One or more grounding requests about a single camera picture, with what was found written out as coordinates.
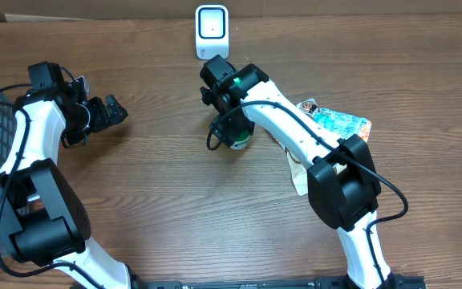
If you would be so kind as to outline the green lid jar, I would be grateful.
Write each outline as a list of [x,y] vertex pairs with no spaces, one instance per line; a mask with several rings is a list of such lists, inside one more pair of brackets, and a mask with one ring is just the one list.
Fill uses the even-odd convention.
[[239,149],[244,149],[250,140],[250,133],[248,130],[245,130],[243,133],[241,133],[235,142],[230,146],[231,149],[239,150]]

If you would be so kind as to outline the beige snack pouch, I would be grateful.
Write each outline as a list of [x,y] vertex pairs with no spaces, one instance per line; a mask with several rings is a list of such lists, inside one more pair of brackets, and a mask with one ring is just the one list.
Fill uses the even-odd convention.
[[[314,98],[310,98],[296,105],[301,111],[303,111],[309,118],[313,119],[316,112],[318,111],[318,104]],[[299,196],[308,194],[307,188],[307,175],[306,169],[302,163],[289,151],[289,149],[281,143],[281,141],[273,136],[273,139],[278,145],[284,150],[288,164],[290,167],[291,180],[294,188]]]

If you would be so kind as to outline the teal wet wipes packet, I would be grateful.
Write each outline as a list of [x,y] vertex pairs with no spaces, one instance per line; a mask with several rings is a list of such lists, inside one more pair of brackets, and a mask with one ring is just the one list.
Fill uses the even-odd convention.
[[363,120],[367,120],[363,117],[337,112],[329,108],[320,108],[313,119],[317,124],[339,134],[343,139],[348,139],[354,134],[357,135],[360,124]]

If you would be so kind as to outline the orange small box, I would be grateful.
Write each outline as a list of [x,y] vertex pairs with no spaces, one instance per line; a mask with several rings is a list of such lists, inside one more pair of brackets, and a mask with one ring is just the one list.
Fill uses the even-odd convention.
[[365,142],[368,142],[371,133],[372,123],[369,120],[363,120],[360,124],[357,135],[362,138]]

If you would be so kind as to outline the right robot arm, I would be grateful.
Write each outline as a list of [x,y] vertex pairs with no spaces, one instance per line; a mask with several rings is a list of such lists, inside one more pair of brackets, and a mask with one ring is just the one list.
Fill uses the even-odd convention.
[[367,143],[318,125],[253,64],[237,70],[216,55],[205,62],[200,77],[203,103],[218,111],[209,135],[229,148],[253,135],[256,125],[276,137],[305,169],[312,209],[337,230],[350,282],[358,288],[384,287],[391,271],[375,258],[382,252],[369,224],[377,218],[380,184]]

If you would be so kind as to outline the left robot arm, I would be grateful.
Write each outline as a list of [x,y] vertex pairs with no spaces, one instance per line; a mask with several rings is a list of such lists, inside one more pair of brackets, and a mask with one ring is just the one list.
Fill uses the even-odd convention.
[[122,123],[113,95],[88,98],[87,81],[57,63],[29,66],[26,93],[10,105],[17,128],[0,168],[0,268],[16,278],[59,270],[83,288],[141,288],[140,278],[91,235],[83,203],[61,174],[59,147]]

